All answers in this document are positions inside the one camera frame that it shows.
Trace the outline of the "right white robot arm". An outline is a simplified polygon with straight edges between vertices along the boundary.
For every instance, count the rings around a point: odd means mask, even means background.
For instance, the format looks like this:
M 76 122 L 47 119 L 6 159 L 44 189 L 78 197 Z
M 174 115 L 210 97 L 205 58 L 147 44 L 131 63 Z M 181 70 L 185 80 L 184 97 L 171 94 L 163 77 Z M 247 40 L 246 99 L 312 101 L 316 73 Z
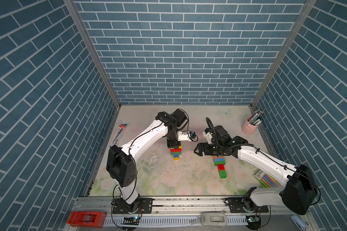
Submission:
M 271 188 L 251 187 L 242 199 L 246 211 L 254 212 L 261 207 L 281 206 L 298 215 L 304 215 L 310 206 L 319 203 L 322 194 L 309 167 L 297 167 L 279 160 L 240 136 L 232 138 L 221 125 L 214 126 L 210 118 L 206 118 L 206 123 L 208 127 L 204 136 L 207 141 L 197 145 L 195 154 L 200 157 L 235 157 L 267 173 L 279 184 Z

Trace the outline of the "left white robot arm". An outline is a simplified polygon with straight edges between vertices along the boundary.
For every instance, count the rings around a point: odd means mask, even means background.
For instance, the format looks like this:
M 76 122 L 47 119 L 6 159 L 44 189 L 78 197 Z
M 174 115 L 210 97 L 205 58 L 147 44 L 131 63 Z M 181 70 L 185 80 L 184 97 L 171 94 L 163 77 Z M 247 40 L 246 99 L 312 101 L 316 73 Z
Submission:
M 121 196 L 114 200 L 114 206 L 122 213 L 135 213 L 140 208 L 140 194 L 137 192 L 137 161 L 156 141 L 165 137 L 167 147 L 175 158 L 181 154 L 182 141 L 192 141 L 188 130 L 189 116 L 182 109 L 173 113 L 159 112 L 155 120 L 140 135 L 118 147 L 110 147 L 106 170 L 116 181 Z

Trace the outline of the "red small lego brick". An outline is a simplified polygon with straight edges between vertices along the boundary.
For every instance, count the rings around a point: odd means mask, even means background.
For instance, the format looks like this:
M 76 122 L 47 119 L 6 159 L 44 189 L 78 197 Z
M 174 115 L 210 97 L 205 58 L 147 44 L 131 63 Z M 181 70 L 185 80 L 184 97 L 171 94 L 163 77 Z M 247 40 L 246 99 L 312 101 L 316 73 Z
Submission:
M 225 167 L 224 167 L 223 164 L 219 164 L 219 165 L 217 166 L 217 169 L 218 169 L 218 171 L 224 171 L 224 170 L 225 170 Z

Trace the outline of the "light blue long lego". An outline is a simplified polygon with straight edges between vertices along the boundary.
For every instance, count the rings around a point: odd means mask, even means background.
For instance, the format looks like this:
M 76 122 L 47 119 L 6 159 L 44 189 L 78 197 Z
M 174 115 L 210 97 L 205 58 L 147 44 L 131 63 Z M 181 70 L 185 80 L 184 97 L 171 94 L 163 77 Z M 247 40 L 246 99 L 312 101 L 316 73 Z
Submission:
M 213 157 L 214 162 L 225 162 L 224 157 Z

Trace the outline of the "green small square lego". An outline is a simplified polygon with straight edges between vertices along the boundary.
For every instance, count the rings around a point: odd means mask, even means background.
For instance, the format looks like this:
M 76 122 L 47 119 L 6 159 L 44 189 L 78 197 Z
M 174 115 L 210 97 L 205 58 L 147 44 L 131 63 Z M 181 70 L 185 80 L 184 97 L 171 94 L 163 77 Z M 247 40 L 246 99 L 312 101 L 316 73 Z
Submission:
M 219 173 L 219 177 L 220 177 L 221 179 L 224 179 L 224 178 L 227 177 L 227 174 L 226 174 L 226 171 L 225 171 L 225 170 L 220 170 L 218 173 Z

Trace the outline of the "red long lego brick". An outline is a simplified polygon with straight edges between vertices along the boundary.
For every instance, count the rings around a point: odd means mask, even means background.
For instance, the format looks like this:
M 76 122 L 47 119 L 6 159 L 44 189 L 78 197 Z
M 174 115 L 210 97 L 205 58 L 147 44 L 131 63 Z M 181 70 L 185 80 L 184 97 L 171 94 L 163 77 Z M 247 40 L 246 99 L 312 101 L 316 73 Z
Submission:
M 174 155 L 178 155 L 178 153 L 181 153 L 181 152 L 182 152 L 182 149 L 171 149 L 170 151 L 171 151 L 171 153 L 173 153 Z

